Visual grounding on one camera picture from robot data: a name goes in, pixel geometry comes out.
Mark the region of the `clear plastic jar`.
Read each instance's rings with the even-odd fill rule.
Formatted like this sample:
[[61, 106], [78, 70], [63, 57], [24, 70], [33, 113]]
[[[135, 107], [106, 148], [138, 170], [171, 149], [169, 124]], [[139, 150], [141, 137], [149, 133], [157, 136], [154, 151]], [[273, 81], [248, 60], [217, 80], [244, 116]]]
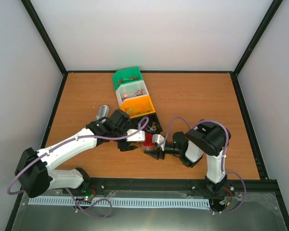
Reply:
[[142, 150], [145, 154], [155, 154], [156, 153], [156, 147], [153, 143], [151, 143], [151, 144], [142, 143]]

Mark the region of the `red jar lid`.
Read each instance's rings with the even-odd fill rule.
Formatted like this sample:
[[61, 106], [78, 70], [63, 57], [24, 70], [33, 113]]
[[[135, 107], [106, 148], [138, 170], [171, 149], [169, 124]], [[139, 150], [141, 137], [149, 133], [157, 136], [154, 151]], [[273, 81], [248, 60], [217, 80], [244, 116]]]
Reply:
[[144, 145], [144, 146], [146, 146], [146, 147], [153, 146], [154, 143], [152, 142], [152, 138], [153, 138], [153, 135], [152, 135], [152, 134], [146, 133], [146, 134], [145, 134], [145, 141], [142, 143], [142, 145]]

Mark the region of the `silver metal scoop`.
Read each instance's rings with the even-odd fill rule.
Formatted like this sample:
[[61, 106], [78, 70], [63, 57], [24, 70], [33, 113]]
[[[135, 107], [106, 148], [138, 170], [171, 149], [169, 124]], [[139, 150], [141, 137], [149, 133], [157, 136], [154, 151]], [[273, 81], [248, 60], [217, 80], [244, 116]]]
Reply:
[[108, 105], [102, 105], [96, 114], [95, 120], [99, 120], [105, 116], [107, 117], [108, 113], [109, 113], [109, 106]]

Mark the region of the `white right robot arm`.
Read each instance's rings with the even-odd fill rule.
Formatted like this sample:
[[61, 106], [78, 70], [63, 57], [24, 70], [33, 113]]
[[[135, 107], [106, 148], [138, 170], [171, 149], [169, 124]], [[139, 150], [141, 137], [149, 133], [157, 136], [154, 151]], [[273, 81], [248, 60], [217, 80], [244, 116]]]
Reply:
[[227, 181], [225, 159], [230, 139], [231, 133], [224, 125], [202, 119], [186, 133], [173, 133], [172, 142], [166, 141], [160, 134], [154, 134], [150, 139], [153, 149], [145, 148], [144, 153], [157, 160], [170, 154], [178, 157], [186, 167], [194, 167], [205, 155], [206, 188], [211, 195], [217, 195]]

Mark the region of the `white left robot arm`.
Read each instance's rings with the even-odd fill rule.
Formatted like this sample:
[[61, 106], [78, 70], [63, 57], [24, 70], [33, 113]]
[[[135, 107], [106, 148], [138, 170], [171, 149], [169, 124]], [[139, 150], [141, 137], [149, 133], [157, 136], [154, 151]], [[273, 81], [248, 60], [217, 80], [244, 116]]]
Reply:
[[70, 158], [105, 142], [116, 141], [118, 149], [134, 150], [131, 142], [145, 140], [144, 131], [132, 129], [130, 116], [115, 110], [111, 116], [98, 113], [96, 119], [75, 135], [47, 148], [23, 151], [15, 171], [23, 191], [30, 198], [42, 195], [50, 189], [71, 188], [84, 194], [90, 190], [88, 174], [80, 167], [58, 170], [57, 167]]

